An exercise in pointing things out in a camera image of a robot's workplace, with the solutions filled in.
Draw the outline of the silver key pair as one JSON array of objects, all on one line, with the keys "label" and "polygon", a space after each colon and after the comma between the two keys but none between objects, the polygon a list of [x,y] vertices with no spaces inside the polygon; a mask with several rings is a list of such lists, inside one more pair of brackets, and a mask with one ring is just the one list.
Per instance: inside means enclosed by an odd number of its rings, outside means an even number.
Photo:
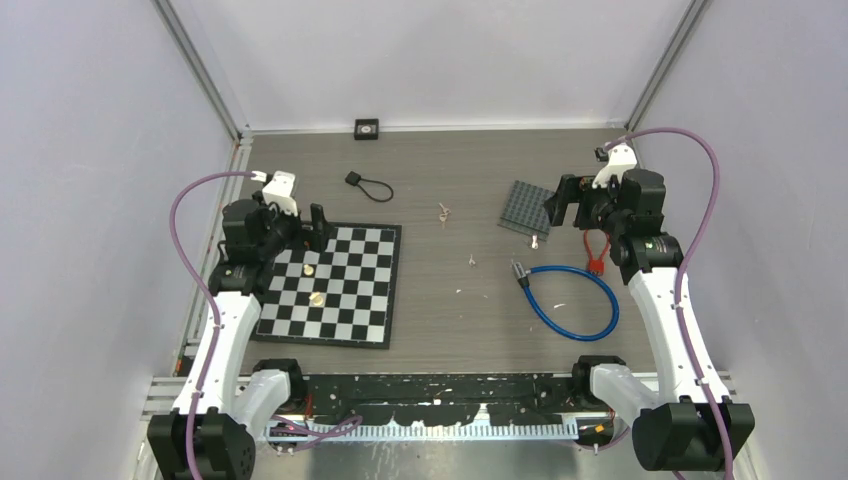
[{"label": "silver key pair", "polygon": [[451,214],[451,210],[448,207],[446,207],[445,205],[443,205],[442,203],[439,203],[439,207],[440,207],[440,210],[441,210],[441,212],[439,214],[439,220],[442,224],[445,224],[446,221],[449,218],[449,215]]}]

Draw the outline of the red cable padlock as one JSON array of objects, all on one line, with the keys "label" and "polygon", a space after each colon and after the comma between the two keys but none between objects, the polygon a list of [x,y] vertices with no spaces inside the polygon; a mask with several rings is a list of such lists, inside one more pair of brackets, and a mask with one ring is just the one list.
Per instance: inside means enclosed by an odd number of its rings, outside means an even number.
[{"label": "red cable padlock", "polygon": [[610,236],[605,234],[605,243],[599,254],[595,254],[592,250],[591,234],[593,230],[585,230],[583,232],[583,245],[587,255],[586,270],[597,277],[601,277],[605,273],[605,258],[608,255],[611,247]]}]

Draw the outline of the blue cable lock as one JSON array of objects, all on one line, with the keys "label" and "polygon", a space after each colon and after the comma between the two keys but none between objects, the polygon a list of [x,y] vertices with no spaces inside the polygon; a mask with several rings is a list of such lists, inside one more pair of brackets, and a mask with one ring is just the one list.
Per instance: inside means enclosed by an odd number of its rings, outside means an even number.
[{"label": "blue cable lock", "polygon": [[[587,270],[566,265],[543,265],[526,269],[520,262],[517,261],[511,261],[510,267],[516,279],[516,282],[521,287],[521,290],[526,300],[528,301],[530,307],[532,308],[536,316],[543,322],[544,325],[546,325],[556,334],[569,340],[591,343],[606,338],[617,327],[620,319],[620,305],[615,293],[601,278],[589,273]],[[580,276],[584,279],[591,281],[603,291],[603,293],[610,302],[611,316],[608,324],[600,332],[594,334],[577,334],[571,332],[554,322],[547,315],[544,309],[539,305],[532,292],[529,277],[533,274],[555,272],[568,273]]]}]

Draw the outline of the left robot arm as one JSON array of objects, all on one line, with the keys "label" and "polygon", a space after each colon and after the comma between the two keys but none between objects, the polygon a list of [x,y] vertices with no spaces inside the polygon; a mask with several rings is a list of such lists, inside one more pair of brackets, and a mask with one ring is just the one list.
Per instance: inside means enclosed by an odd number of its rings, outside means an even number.
[{"label": "left robot arm", "polygon": [[257,440],[278,409],[298,412],[307,398],[293,359],[260,361],[245,390],[238,378],[248,341],[282,253],[322,253],[336,228],[320,204],[310,219],[276,203],[242,199],[223,210],[219,259],[201,288],[209,318],[187,380],[169,412],[151,417],[147,440],[165,479],[248,479]]}]

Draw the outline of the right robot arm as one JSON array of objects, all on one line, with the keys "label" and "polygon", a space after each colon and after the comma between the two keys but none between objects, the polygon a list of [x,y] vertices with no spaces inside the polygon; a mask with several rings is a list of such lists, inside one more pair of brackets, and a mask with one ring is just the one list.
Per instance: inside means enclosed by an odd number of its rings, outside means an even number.
[{"label": "right robot arm", "polygon": [[615,356],[583,356],[570,387],[574,403],[612,408],[631,432],[648,471],[722,472],[732,466],[755,427],[750,405],[734,402],[710,363],[694,317],[685,255],[662,229],[662,175],[631,170],[596,187],[593,177],[566,174],[544,208],[552,225],[577,204],[574,225],[608,235],[610,257],[644,321],[658,389],[650,390]]}]

